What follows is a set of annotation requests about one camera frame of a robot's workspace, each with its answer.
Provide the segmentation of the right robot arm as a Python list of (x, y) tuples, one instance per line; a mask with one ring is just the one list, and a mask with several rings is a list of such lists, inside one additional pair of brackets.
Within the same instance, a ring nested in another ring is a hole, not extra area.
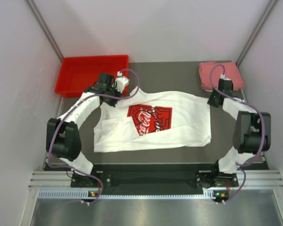
[(258, 112), (239, 98), (232, 97), (233, 82), (222, 75), (218, 87), (213, 89), (208, 105), (222, 106), (223, 111), (235, 120), (233, 146), (216, 162), (216, 171), (210, 176), (211, 182), (222, 186), (228, 180), (227, 174), (234, 174), (242, 165), (249, 164), (271, 145), (271, 115)]

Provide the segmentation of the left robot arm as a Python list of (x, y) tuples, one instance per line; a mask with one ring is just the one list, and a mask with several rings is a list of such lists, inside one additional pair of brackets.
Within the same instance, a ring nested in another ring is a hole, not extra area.
[(86, 186), (94, 186), (98, 176), (92, 172), (93, 164), (82, 153), (82, 142), (79, 129), (89, 115), (102, 103), (115, 106), (120, 99), (129, 79), (117, 73), (117, 78), (110, 74), (100, 73), (93, 86), (87, 87), (78, 101), (59, 118), (51, 118), (47, 123), (46, 151), (47, 164), (52, 156), (65, 162), (62, 167), (75, 170), (81, 174), (81, 181)]

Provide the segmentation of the white t-shirt with red print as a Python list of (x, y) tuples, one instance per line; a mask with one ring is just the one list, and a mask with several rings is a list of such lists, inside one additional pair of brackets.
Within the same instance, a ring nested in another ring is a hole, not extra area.
[(145, 93), (112, 107), (100, 106), (94, 127), (94, 151), (109, 153), (183, 146), (203, 147), (211, 141), (208, 99), (180, 91)]

